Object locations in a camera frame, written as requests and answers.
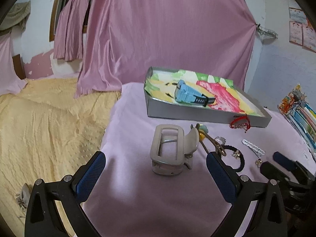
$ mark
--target blue smartwatch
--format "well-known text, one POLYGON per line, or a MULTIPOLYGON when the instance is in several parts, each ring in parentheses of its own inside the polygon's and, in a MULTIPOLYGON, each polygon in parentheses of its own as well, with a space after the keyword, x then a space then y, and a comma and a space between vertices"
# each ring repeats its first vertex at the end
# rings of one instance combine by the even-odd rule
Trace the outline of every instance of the blue smartwatch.
POLYGON ((179 103, 202 104, 206 107, 208 104, 215 102, 215 97, 208 98, 194 88, 188 86, 183 80, 180 80, 174 91, 174 99, 179 103))

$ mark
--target pink curtain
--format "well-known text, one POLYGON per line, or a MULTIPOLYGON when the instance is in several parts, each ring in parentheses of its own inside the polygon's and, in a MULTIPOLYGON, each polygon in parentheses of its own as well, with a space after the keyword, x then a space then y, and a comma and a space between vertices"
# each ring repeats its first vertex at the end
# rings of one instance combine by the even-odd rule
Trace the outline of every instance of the pink curtain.
POLYGON ((11 54, 11 34, 0 37, 0 95, 6 93, 19 93, 26 85, 16 75, 11 54))
POLYGON ((93 0, 76 97, 187 69, 243 88, 255 38, 244 0, 93 0))
POLYGON ((54 59, 83 58, 83 22, 89 0, 69 0, 59 15, 54 41, 54 59))

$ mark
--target bed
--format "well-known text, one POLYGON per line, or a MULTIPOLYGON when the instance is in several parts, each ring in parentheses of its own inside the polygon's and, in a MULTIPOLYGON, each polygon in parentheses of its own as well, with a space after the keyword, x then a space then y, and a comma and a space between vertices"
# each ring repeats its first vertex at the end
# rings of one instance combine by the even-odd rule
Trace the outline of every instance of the bed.
MULTIPOLYGON (((299 134, 281 114, 268 112, 272 116, 268 127, 252 127, 247 133, 231 129, 227 124, 203 124, 208 127, 210 136, 226 138, 228 145, 243 153, 245 168, 239 175, 245 174, 253 181, 268 181, 255 165, 257 156, 241 143, 242 139, 265 150, 262 160, 283 171, 285 169, 272 159, 276 151, 300 161, 314 173, 316 164, 299 134)), ((202 146, 199 144, 193 155, 193 169, 185 168, 175 177, 154 174, 149 155, 157 125, 179 125, 187 134, 190 124, 196 123, 147 117, 143 84, 123 85, 121 98, 112 108, 102 141, 106 166, 83 205, 101 236, 211 236, 230 204, 225 202, 206 168, 206 153, 202 146)), ((204 143, 212 151, 212 144, 204 143)), ((223 158, 224 162, 238 168, 240 162, 229 154, 223 158)), ((255 203, 252 203, 236 236, 243 235, 254 207, 255 203)))
POLYGON ((120 92, 74 99, 76 83, 77 78, 27 80, 20 93, 0 96, 0 214, 16 237, 24 236, 25 214, 15 200, 24 183, 31 191, 38 178, 59 181, 100 148, 120 92))

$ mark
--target beige plastic clip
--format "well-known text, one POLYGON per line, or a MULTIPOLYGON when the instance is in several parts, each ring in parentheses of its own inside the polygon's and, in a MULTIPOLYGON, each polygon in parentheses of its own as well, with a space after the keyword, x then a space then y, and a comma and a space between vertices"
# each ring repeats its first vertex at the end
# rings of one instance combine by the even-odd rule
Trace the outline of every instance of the beige plastic clip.
POLYGON ((150 158, 153 171, 158 175, 174 176, 183 171, 184 165, 192 169, 193 152, 198 148, 199 134, 196 128, 185 136, 182 127, 177 125, 159 125, 156 127, 153 143, 150 150, 150 158), (163 130, 177 130, 177 136, 162 136, 163 130), (162 154, 162 144, 177 142, 177 153, 175 158, 166 158, 162 154))

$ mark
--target yellow bedspread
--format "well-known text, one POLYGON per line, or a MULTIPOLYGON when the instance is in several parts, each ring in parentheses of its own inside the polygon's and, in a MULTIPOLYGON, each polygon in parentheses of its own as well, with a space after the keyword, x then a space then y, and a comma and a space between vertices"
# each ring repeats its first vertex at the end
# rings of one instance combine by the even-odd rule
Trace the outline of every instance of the yellow bedspread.
MULTIPOLYGON (((119 92, 73 99, 77 79, 29 80, 18 94, 0 96, 0 213, 17 237, 25 218, 15 201, 24 183, 60 181, 100 148, 119 92)), ((69 234, 74 232, 57 204, 69 234)))

